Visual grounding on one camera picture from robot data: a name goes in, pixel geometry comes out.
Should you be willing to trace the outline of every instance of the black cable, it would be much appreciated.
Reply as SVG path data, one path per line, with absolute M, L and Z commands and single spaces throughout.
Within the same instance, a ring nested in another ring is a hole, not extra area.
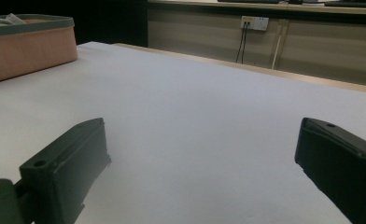
M 236 55 L 236 59 L 235 59 L 235 62 L 236 62 L 236 63 L 238 63 L 239 52 L 241 52 L 242 40 L 244 39 L 245 25 L 246 25 L 246 21 L 245 21 L 245 23 L 244 23 L 244 27 L 243 27 L 243 29 L 242 29 L 242 34 L 241 34 L 241 43 L 239 44 L 238 54 Z
M 248 22 L 244 27 L 245 37 L 244 37 L 244 49 L 242 50 L 242 55 L 241 55 L 241 63 L 244 63 L 244 53 L 245 53 L 245 46 L 246 46 L 246 34 L 247 34 L 247 27 L 249 26 L 249 24 L 250 24 L 250 22 Z

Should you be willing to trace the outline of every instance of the dark background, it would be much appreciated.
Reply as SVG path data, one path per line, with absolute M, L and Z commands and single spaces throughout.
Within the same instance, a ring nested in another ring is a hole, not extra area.
M 77 44 L 148 46 L 147 0 L 0 0 L 0 15 L 9 13 L 72 17 Z

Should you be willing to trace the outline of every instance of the wall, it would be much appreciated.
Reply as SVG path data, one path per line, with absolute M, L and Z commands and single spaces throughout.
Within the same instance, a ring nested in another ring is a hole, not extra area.
M 235 62 L 240 21 L 238 15 L 150 9 L 148 46 Z M 266 32 L 247 33 L 244 63 L 272 67 L 278 22 L 271 18 Z M 289 20 L 284 29 L 275 69 L 366 85 L 365 24 Z

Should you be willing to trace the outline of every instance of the electrical socket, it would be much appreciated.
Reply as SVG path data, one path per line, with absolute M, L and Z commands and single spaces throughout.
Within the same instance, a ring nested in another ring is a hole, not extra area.
M 241 29 L 244 29 L 245 27 L 245 22 L 250 22 L 250 24 L 248 25 L 247 29 L 251 30 L 253 29 L 253 23 L 255 21 L 254 17 L 247 17 L 247 16 L 243 16 L 241 19 Z
M 253 24 L 253 30 L 266 31 L 268 26 L 268 18 L 255 17 L 255 22 Z
M 241 19 L 241 29 L 245 28 L 245 22 L 250 22 L 247 29 L 266 31 L 268 26 L 268 18 L 243 16 Z

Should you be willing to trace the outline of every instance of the white table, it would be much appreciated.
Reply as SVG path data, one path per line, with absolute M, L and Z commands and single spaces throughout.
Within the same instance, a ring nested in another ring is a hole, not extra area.
M 0 82 L 0 177 L 102 117 L 113 162 L 77 220 L 343 224 L 294 162 L 303 117 L 366 140 L 366 92 L 100 43 L 73 63 Z

